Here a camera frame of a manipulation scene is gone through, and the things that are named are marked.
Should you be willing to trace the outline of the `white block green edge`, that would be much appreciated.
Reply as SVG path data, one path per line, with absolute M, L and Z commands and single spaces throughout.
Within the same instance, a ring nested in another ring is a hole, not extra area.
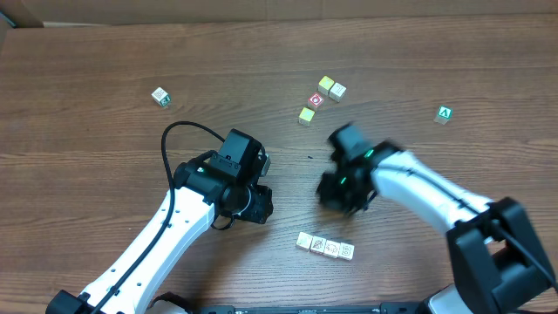
M 325 242 L 323 253 L 331 258 L 338 258 L 339 257 L 339 250 L 340 250 L 340 243 L 334 242 L 331 240 L 327 240 Z

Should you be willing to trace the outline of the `white wooden number block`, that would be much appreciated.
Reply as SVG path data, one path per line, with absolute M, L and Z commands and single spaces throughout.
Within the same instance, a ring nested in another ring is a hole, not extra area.
M 340 243 L 338 257 L 347 261 L 351 261 L 354 256 L 355 246 L 345 242 Z

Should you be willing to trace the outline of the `white block red side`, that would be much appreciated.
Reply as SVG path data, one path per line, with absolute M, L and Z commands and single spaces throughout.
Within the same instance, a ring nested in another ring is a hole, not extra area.
M 327 240 L 320 236 L 314 235 L 310 244 L 310 251 L 317 254 L 323 254 Z

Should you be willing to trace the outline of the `yellow wooden block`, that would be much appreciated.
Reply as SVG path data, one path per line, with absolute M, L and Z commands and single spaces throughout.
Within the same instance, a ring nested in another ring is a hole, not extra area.
M 313 241 L 313 236 L 304 232 L 300 232 L 296 240 L 296 246 L 299 249 L 309 250 Z

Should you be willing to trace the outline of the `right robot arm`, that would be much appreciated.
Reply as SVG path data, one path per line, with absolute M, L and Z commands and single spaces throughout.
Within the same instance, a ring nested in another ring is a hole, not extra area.
M 415 313 L 520 313 L 557 287 L 554 268 L 524 207 L 472 193 L 385 140 L 372 145 L 352 125 L 328 138 L 333 172 L 316 189 L 320 203 L 344 215 L 382 196 L 411 210 L 443 235 L 453 283 L 415 303 Z

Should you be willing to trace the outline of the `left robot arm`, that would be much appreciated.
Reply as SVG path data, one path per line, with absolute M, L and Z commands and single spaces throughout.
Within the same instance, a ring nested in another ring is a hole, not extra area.
M 236 129 L 217 151 L 181 163 L 164 201 L 125 252 L 78 296 L 61 290 L 49 313 L 144 313 L 181 256 L 218 217 L 264 224 L 273 212 L 263 145 Z

